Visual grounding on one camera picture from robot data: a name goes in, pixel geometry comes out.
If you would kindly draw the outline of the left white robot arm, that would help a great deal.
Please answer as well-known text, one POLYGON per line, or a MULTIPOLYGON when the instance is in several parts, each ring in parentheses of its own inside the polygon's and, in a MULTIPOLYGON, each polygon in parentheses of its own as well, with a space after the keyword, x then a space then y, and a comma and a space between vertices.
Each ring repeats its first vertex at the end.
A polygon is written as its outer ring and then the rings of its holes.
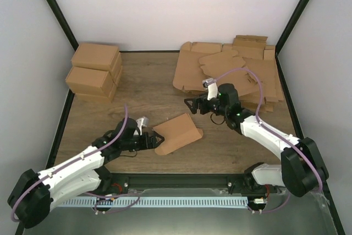
POLYGON ((25 228, 42 222, 61 203, 84 193, 111 193, 112 174, 106 164, 124 151, 155 149, 164 137, 155 131, 144 132, 147 118, 124 118, 115 129, 97 138, 81 153, 46 170, 29 169, 21 174, 7 203, 10 217, 25 228))

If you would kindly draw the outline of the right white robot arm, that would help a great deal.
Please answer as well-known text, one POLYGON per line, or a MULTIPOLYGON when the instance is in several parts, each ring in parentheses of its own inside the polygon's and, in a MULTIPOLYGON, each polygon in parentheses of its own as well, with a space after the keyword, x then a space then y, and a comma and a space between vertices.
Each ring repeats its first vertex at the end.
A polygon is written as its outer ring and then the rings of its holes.
POLYGON ((254 112, 243 108, 233 84, 211 84, 207 93, 185 99, 191 113, 222 116, 229 129, 250 138, 279 158, 279 165, 257 163, 245 171, 245 188, 258 192, 264 185, 287 188, 293 195, 323 187, 329 174, 316 143, 299 139, 267 124, 254 112))

